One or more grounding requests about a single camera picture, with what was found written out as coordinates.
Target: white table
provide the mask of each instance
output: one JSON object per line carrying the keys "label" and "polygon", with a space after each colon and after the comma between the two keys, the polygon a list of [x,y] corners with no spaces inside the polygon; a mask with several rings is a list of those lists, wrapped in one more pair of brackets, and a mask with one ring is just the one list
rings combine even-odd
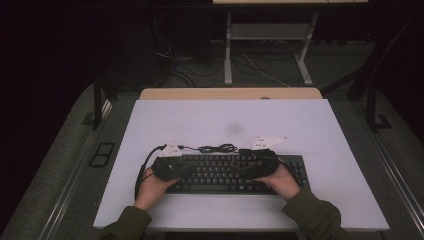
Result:
{"label": "white table", "polygon": [[[156,146],[251,146],[257,136],[287,136],[272,148],[302,155],[312,192],[337,206],[350,231],[389,229],[324,99],[137,101],[94,227],[116,221],[134,202],[141,164]],[[152,156],[148,165],[153,163]],[[166,195],[150,211],[151,231],[296,231],[278,196]]]}

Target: desk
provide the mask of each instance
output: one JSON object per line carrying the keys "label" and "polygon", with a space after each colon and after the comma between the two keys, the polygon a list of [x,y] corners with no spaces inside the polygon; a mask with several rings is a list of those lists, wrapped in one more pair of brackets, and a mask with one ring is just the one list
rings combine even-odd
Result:
{"label": "desk", "polygon": [[[139,168],[154,147],[175,141],[190,147],[233,143],[246,148],[260,135],[289,138],[272,150],[303,156],[312,192],[339,208],[342,227],[387,230],[328,101],[319,99],[316,89],[284,89],[280,98],[290,90],[310,92],[312,99],[305,94],[304,99],[260,100],[257,97],[266,91],[255,95],[256,89],[244,89],[238,99],[226,99],[223,91],[220,99],[181,100],[187,99],[186,94],[195,95],[196,89],[175,89],[182,94],[175,94],[173,100],[157,100],[159,94],[173,89],[145,90],[134,106],[94,226],[115,221],[125,206],[133,204]],[[211,97],[221,89],[200,91]],[[272,97],[277,98],[278,90],[274,91]],[[296,231],[296,223],[281,213],[283,206],[278,196],[169,194],[151,210],[149,230]]]}
{"label": "desk", "polygon": [[[330,3],[356,3],[356,0],[213,0],[214,4],[330,4]],[[314,12],[309,23],[292,24],[233,24],[231,13],[227,14],[227,34],[224,60],[224,79],[226,85],[232,85],[231,71],[231,40],[257,40],[257,39],[283,39],[302,40],[303,46],[294,58],[297,63],[303,82],[306,86],[313,85],[311,75],[305,65],[305,56],[308,51],[315,25],[318,20],[318,12]]]}

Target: dark background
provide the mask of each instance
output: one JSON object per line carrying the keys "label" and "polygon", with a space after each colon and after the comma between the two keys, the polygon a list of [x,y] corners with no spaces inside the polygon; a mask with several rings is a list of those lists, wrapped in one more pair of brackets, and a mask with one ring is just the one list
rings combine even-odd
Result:
{"label": "dark background", "polygon": [[[380,4],[321,13],[314,42],[387,44],[416,1],[393,2],[396,10]],[[82,9],[72,1],[48,0],[2,1],[0,9],[2,232],[72,105],[95,77],[114,99],[120,92],[160,86],[164,76],[151,24],[157,12]],[[377,85],[424,142],[423,16],[414,18],[390,51]],[[268,17],[275,21],[278,14]],[[263,16],[245,12],[237,18]],[[224,36],[225,13],[168,12],[160,19],[161,35],[203,60],[209,40]]]}

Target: dark green sleeve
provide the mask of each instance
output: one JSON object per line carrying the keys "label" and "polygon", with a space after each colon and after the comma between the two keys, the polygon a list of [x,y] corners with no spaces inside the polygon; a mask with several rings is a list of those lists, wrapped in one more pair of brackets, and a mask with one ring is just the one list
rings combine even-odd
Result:
{"label": "dark green sleeve", "polygon": [[342,228],[339,210],[327,201],[319,200],[309,190],[301,190],[290,199],[283,212],[292,218],[309,239],[349,240],[352,237]]}
{"label": "dark green sleeve", "polygon": [[114,223],[104,227],[98,240],[139,240],[152,221],[150,215],[136,207],[126,207]]}

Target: keyboard key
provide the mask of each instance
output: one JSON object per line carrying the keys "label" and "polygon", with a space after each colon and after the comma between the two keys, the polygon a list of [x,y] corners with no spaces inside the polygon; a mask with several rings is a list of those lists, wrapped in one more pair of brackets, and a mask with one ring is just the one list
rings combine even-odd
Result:
{"label": "keyboard key", "polygon": [[191,191],[228,191],[227,185],[191,185]]}

